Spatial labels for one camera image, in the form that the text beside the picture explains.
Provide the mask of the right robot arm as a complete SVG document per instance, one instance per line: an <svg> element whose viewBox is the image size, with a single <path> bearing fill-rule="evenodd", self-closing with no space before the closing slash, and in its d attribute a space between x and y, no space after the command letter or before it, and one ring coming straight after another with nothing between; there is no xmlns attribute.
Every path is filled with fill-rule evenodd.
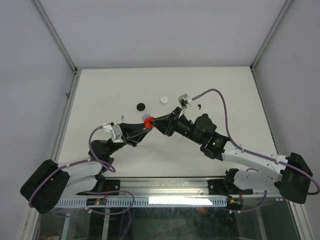
<svg viewBox="0 0 320 240"><path fill-rule="evenodd" d="M238 190L278 192L285 199L304 204L309 195L312 171L297 153L289 156L265 153L235 143L229 136L216 132L216 125L204 113L195 121L188 120L182 109L150 120L150 125L170 137L178 133L200 145L208 158L237 163L253 169L252 173L231 168L225 174L223 187L230 194Z"/></svg>

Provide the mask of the orange earbud charging case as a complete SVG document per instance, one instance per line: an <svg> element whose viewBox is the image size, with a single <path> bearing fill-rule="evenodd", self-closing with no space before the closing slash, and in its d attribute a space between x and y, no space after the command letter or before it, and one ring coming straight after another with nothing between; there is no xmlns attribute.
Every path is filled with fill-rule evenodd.
<svg viewBox="0 0 320 240"><path fill-rule="evenodd" d="M146 129L152 129L154 128L153 124L151 123L151 121L154 119L153 116L147 116L144 118L143 122L144 122L144 126Z"/></svg>

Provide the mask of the white earbud charging case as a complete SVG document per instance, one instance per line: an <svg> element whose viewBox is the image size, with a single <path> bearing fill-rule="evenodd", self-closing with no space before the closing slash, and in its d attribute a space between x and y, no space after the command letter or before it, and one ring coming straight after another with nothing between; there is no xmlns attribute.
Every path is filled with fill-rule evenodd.
<svg viewBox="0 0 320 240"><path fill-rule="evenodd" d="M169 98L166 96L162 96L159 101L162 105L166 105L169 103Z"/></svg>

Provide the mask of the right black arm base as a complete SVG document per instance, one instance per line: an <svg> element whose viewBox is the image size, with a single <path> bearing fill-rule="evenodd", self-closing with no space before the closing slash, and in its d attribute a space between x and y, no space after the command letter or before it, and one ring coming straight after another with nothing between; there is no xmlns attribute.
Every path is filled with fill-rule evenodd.
<svg viewBox="0 0 320 240"><path fill-rule="evenodd" d="M209 195L223 195L231 197L231 195L252 195L252 189L240 189L233 183L224 183L223 179L209 179L207 180L207 188Z"/></svg>

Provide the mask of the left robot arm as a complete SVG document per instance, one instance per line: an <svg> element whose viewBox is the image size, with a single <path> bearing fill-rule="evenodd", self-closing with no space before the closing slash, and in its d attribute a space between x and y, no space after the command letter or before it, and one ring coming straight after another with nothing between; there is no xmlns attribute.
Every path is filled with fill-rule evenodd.
<svg viewBox="0 0 320 240"><path fill-rule="evenodd" d="M40 214L52 210L63 198L100 194L105 188L102 174L116 172L112 154L124 146L136 147L151 130L144 123L102 124L89 135L87 158L60 164L47 159L19 192Z"/></svg>

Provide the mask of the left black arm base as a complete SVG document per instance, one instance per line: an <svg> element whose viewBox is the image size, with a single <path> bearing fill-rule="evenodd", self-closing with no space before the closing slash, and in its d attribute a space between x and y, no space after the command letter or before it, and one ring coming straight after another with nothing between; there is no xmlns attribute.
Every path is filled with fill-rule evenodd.
<svg viewBox="0 0 320 240"><path fill-rule="evenodd" d="M77 193L78 196L105 195L107 192L120 190L121 181L119 179L99 180L92 190ZM118 196L119 192L108 193L108 196Z"/></svg>

